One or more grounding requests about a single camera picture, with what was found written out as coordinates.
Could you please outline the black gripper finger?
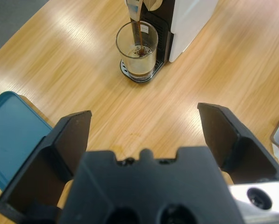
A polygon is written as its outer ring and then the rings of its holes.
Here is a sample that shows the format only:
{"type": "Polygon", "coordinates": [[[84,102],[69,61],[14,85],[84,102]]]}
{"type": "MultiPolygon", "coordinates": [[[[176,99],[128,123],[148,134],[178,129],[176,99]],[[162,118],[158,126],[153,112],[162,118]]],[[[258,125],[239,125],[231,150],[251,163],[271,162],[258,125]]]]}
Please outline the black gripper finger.
{"type": "Polygon", "coordinates": [[[197,106],[206,145],[234,184],[279,181],[279,164],[227,107],[197,106]]]}
{"type": "Polygon", "coordinates": [[[58,201],[86,151],[91,111],[62,117],[0,195],[0,214],[13,222],[56,222],[58,201]]]}

